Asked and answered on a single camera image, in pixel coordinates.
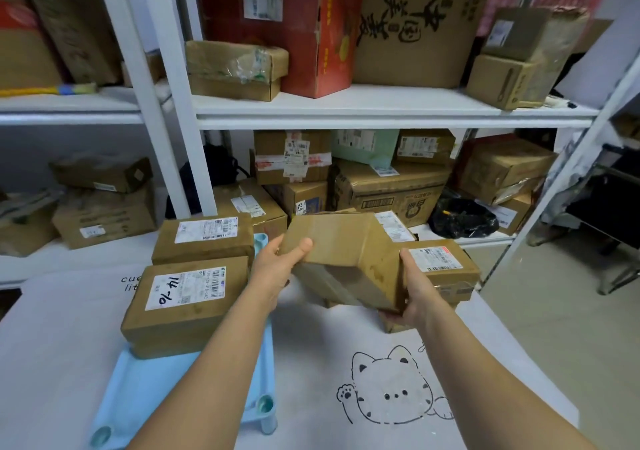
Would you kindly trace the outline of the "person's right hand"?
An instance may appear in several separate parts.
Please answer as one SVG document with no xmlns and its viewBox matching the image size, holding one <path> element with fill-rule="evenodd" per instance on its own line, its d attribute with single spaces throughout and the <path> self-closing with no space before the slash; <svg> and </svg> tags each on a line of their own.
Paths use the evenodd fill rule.
<svg viewBox="0 0 640 450">
<path fill-rule="evenodd" d="M 435 337 L 436 333 L 445 333 L 454 326 L 456 314 L 438 294 L 435 286 L 426 277 L 426 292 L 407 292 L 405 290 L 405 308 L 402 314 L 379 310 L 378 314 L 397 325 L 416 328 L 420 334 Z"/>
</svg>

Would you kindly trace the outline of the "plain brown cardboard box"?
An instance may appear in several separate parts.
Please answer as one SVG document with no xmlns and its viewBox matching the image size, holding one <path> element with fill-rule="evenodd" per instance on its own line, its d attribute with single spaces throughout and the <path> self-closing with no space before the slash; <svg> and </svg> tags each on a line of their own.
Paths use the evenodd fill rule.
<svg viewBox="0 0 640 450">
<path fill-rule="evenodd" d="M 302 285 L 333 303 L 396 314 L 404 310 L 401 248 L 373 213 L 294 217 L 280 254 L 305 238 L 312 240 L 312 250 L 292 269 Z"/>
</svg>

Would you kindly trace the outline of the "person's right forearm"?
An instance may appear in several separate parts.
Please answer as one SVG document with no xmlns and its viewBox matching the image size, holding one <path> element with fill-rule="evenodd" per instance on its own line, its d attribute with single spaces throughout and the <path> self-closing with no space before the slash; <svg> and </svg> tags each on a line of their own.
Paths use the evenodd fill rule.
<svg viewBox="0 0 640 450">
<path fill-rule="evenodd" d="M 446 304 L 415 326 L 468 450 L 597 450 L 509 372 Z"/>
</svg>

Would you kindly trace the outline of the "brown box with long label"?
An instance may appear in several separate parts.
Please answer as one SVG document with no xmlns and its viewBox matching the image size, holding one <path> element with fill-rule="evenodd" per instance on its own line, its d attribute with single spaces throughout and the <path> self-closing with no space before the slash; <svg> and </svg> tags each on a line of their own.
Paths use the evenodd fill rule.
<svg viewBox="0 0 640 450">
<path fill-rule="evenodd" d="M 418 240 L 403 224 L 395 212 L 379 212 L 375 213 L 374 216 L 394 243 L 406 243 Z"/>
</svg>

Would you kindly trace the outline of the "brown box with tilted label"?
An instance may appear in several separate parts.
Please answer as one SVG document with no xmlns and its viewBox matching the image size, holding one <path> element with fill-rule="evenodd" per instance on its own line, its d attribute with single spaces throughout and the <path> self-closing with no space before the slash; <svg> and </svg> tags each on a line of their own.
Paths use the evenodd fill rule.
<svg viewBox="0 0 640 450">
<path fill-rule="evenodd" d="M 254 233 L 264 233 L 269 239 L 286 232 L 287 214 L 255 179 L 213 187 L 213 194 L 218 216 L 248 213 L 252 217 Z"/>
</svg>

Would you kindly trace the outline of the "black plastic bag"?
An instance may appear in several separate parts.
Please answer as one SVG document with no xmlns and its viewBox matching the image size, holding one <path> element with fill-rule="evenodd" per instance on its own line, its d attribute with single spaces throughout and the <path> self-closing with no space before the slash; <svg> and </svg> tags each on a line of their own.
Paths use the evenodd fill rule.
<svg viewBox="0 0 640 450">
<path fill-rule="evenodd" d="M 428 226 L 445 239 L 485 238 L 500 228 L 498 218 L 489 209 L 448 187 L 437 200 Z"/>
</svg>

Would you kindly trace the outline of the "big brown carton printed panels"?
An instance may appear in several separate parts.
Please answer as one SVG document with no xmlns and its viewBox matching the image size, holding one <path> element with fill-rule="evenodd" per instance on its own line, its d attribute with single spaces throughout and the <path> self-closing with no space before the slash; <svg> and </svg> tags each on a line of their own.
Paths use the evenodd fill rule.
<svg viewBox="0 0 640 450">
<path fill-rule="evenodd" d="M 388 168 L 337 160 L 330 169 L 329 211 L 394 212 L 406 227 L 425 224 L 452 172 L 452 164 L 392 162 Z"/>
</svg>

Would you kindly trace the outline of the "black fabric bag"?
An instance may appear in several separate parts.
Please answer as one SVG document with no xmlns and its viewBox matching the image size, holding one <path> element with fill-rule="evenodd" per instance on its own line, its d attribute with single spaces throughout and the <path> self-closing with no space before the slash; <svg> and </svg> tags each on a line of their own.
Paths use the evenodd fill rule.
<svg viewBox="0 0 640 450">
<path fill-rule="evenodd" d="M 213 187 L 235 183 L 238 173 L 249 176 L 249 173 L 238 165 L 237 159 L 231 156 L 224 146 L 206 143 L 204 144 L 204 155 Z M 189 162 L 180 167 L 179 175 L 191 214 L 201 213 L 201 205 Z"/>
</svg>

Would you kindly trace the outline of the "brown box with corner label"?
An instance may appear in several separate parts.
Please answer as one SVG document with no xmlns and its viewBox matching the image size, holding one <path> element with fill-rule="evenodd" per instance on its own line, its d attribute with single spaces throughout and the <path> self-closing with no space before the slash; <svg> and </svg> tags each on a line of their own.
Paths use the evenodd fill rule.
<svg viewBox="0 0 640 450">
<path fill-rule="evenodd" d="M 480 200 L 476 203 L 492 212 L 499 222 L 498 232 L 505 235 L 513 235 L 518 232 L 532 209 L 532 194 L 518 194 L 508 201 L 489 205 Z"/>
</svg>

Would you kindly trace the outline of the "brown box with torn tape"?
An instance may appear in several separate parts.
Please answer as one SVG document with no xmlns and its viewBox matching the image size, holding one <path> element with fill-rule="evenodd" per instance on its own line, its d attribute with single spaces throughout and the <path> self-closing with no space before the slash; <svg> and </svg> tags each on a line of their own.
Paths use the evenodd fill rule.
<svg viewBox="0 0 640 450">
<path fill-rule="evenodd" d="M 534 191 L 556 157 L 512 133 L 467 140 L 456 160 L 452 187 L 485 204 L 501 204 Z"/>
</svg>

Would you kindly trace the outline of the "light blue plastic stool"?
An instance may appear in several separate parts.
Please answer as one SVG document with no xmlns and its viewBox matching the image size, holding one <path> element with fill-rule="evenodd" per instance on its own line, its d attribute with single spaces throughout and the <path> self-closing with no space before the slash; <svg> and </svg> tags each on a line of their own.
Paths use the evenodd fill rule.
<svg viewBox="0 0 640 450">
<path fill-rule="evenodd" d="M 172 357 L 139 359 L 133 356 L 128 343 L 127 348 L 118 357 L 93 422 L 90 448 L 126 448 L 155 409 L 187 373 L 203 349 Z M 241 423 L 258 422 L 262 432 L 269 435 L 277 427 L 275 412 L 273 336 L 271 323 L 267 319 Z"/>
</svg>

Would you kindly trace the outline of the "small brown box printed side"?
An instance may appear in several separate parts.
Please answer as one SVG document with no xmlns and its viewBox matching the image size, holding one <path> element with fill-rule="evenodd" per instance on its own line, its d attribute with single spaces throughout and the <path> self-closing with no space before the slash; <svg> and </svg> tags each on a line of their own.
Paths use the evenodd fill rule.
<svg viewBox="0 0 640 450">
<path fill-rule="evenodd" d="M 504 111 L 539 108 L 555 81 L 554 73 L 543 62 L 478 55 L 465 92 L 473 99 Z"/>
</svg>

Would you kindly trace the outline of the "large red cardboard box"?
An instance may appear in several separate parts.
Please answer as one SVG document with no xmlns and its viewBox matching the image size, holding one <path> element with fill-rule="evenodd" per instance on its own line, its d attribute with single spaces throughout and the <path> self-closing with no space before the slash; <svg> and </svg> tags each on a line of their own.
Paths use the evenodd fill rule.
<svg viewBox="0 0 640 450">
<path fill-rule="evenodd" d="M 353 80 L 362 0 L 200 0 L 207 40 L 289 53 L 282 91 L 321 98 Z"/>
</svg>

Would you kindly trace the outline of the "crumpled brown box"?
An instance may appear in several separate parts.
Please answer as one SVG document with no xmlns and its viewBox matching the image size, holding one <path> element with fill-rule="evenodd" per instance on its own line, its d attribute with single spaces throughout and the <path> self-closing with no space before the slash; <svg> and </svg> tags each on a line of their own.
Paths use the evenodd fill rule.
<svg viewBox="0 0 640 450">
<path fill-rule="evenodd" d="M 0 255 L 28 257 L 60 237 L 52 218 L 61 196 L 42 190 L 0 201 Z"/>
</svg>

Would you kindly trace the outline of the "brown carton with red print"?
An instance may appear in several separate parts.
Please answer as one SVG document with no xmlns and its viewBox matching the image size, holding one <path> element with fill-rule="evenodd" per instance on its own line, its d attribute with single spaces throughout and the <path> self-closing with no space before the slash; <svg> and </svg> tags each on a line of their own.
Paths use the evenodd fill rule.
<svg viewBox="0 0 640 450">
<path fill-rule="evenodd" d="M 0 90 L 64 82 L 58 58 L 28 0 L 0 0 Z"/>
</svg>

